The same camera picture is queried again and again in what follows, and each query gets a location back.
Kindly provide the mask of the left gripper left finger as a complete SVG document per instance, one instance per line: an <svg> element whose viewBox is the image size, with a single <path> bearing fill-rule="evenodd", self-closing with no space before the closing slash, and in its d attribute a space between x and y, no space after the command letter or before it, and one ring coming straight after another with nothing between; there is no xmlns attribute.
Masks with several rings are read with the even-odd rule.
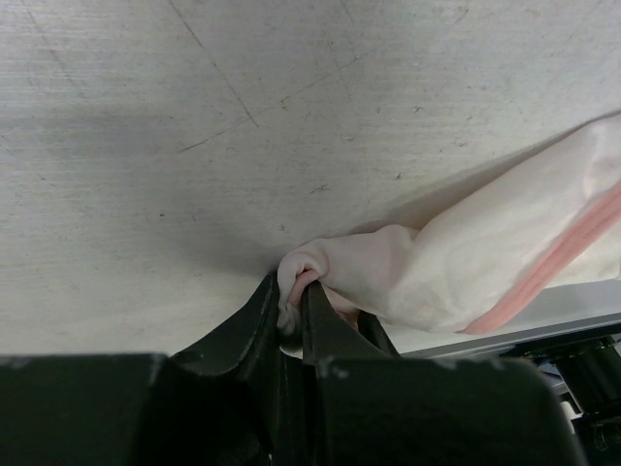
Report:
<svg viewBox="0 0 621 466"><path fill-rule="evenodd" d="M162 456L269 456L277 434L278 285L267 275L234 314L159 374Z"/></svg>

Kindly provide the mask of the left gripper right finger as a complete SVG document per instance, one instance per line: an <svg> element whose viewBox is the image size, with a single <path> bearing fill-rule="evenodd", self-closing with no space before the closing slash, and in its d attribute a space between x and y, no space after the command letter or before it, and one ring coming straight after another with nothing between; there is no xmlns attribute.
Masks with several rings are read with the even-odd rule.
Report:
<svg viewBox="0 0 621 466"><path fill-rule="evenodd" d="M319 282L302 295L303 381L308 448L311 456L326 454L325 415L319 380L322 363L331 359L400 356L377 317L362 314L358 331L330 304Z"/></svg>

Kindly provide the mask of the white underwear pink trim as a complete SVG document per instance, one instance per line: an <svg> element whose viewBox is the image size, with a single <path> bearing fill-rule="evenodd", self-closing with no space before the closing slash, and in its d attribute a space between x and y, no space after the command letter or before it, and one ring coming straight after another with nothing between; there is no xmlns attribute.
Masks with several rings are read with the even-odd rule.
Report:
<svg viewBox="0 0 621 466"><path fill-rule="evenodd" d="M377 316L402 352L493 333L545 289L620 277L620 118L590 122L421 229L316 239L278 265L279 334L320 283L339 316Z"/></svg>

